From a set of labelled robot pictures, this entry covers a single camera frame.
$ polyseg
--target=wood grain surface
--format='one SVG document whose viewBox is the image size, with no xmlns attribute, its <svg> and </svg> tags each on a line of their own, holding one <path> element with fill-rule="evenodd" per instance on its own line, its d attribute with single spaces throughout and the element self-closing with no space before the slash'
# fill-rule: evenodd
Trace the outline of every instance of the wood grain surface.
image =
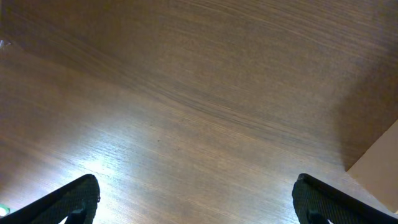
<svg viewBox="0 0 398 224">
<path fill-rule="evenodd" d="M 297 223 L 398 118 L 398 3 L 3 0 L 0 203 L 86 173 L 96 223 Z"/>
</svg>

